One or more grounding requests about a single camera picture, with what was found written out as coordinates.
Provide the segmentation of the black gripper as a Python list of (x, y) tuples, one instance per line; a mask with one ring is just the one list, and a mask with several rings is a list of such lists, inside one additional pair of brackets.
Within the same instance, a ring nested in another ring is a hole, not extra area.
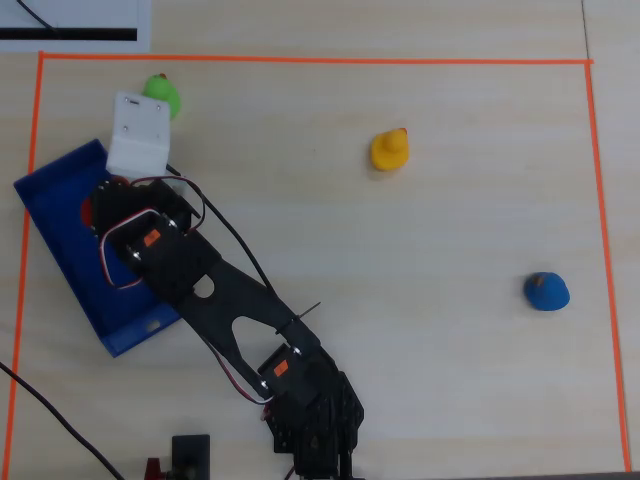
[(153, 228), (163, 234), (171, 221), (178, 233), (201, 237), (192, 226), (199, 214), (163, 180), (137, 186), (105, 180), (89, 196), (89, 206), (91, 229), (100, 240), (142, 240)]

